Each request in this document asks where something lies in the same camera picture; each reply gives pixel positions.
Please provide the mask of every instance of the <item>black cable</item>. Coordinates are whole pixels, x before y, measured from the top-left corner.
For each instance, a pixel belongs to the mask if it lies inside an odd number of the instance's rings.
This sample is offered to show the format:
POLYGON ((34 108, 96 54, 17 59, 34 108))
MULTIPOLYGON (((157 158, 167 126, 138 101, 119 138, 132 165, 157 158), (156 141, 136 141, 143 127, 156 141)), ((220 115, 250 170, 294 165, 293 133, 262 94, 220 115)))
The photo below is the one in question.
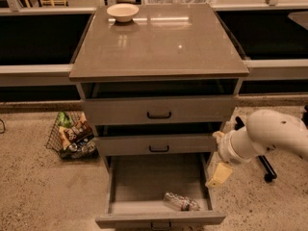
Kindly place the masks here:
POLYGON ((0 122, 3 125, 3 131, 0 131, 0 134, 4 134, 6 132, 6 125, 4 124, 4 121, 2 119, 0 119, 0 122))

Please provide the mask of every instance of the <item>drawer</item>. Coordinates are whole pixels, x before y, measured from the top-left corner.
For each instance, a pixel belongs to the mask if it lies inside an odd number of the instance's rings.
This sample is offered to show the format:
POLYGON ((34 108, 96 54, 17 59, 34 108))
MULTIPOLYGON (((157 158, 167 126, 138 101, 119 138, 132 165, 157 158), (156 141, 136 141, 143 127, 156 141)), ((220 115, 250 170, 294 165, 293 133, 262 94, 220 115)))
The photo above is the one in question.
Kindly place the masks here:
POLYGON ((204 135, 95 138, 100 155, 172 154, 215 151, 216 140, 204 135))
POLYGON ((225 97, 89 100, 83 102, 90 124, 227 121, 236 101, 225 97))
POLYGON ((192 224, 220 224, 224 214, 213 210, 205 187, 205 157, 210 153, 112 157, 105 215, 100 228, 168 230, 192 224), (199 211, 180 212, 168 207, 165 192, 194 199, 199 211))
POLYGON ((96 126, 101 155, 170 154, 216 150, 221 122, 96 126))

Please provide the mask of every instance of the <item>open drawer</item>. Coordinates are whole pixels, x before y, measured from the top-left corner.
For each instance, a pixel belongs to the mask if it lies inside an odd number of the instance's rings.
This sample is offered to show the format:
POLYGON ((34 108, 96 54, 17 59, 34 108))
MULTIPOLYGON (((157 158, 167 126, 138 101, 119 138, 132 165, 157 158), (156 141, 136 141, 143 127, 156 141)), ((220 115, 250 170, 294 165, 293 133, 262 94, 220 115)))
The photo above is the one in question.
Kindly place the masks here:
POLYGON ((206 159, 211 153, 119 156, 111 158, 106 213, 97 218, 101 228, 151 228, 220 224, 225 215, 213 210, 205 187, 206 159), (194 199, 199 211, 168 207, 166 192, 194 199))

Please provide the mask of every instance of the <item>object in drawer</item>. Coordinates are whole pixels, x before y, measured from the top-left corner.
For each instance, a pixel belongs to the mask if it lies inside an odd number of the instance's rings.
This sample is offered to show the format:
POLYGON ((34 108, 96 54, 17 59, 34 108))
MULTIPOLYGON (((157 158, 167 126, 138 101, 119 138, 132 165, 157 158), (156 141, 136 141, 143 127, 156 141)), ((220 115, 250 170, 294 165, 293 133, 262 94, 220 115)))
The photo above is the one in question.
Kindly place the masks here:
POLYGON ((57 125, 65 128, 72 127, 72 122, 70 117, 66 112, 59 112, 57 117, 57 125))
POLYGON ((164 202, 169 207, 182 212, 198 211, 200 209, 199 205, 194 200, 172 192, 165 193, 164 202))
POLYGON ((85 116, 82 115, 74 126, 64 129, 64 134, 70 143, 75 143, 92 135, 92 129, 86 121, 85 116))

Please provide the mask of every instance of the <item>wire basket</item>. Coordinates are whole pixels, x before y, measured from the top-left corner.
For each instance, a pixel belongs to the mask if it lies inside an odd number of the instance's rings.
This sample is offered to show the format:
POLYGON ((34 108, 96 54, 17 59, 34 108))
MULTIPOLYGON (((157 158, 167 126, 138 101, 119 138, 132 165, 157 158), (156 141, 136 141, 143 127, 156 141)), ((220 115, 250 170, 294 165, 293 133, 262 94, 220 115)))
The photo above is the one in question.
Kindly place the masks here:
MULTIPOLYGON (((66 114, 69 116, 71 123, 75 124, 79 120, 82 112, 66 112, 66 114)), ((59 126, 57 124, 58 115, 59 114, 57 114, 57 117, 51 129, 47 144, 45 145, 46 148, 55 151, 59 156, 61 156, 62 159, 96 158, 98 156, 97 149, 95 149, 91 153, 76 153, 76 155, 71 155, 67 157, 64 157, 61 154, 61 151, 63 151, 63 144, 59 133, 59 126)))

